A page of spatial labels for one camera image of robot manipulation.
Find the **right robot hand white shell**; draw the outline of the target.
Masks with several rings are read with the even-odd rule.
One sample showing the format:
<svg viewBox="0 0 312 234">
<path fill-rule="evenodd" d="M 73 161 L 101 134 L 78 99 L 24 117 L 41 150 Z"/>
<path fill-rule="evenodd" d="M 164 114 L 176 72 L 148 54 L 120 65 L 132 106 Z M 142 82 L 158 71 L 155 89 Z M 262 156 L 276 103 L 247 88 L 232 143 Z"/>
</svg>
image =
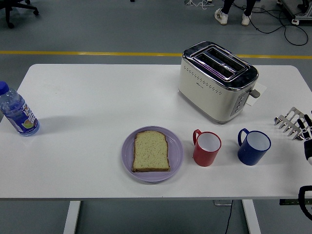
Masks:
<svg viewBox="0 0 312 234">
<path fill-rule="evenodd" d="M 299 112 L 299 118 L 297 119 L 299 124 L 300 133 L 295 138 L 297 140 L 304 140 L 304 152 L 305 158 L 308 163 L 312 164 L 312 120 L 307 114 Z"/>
</svg>

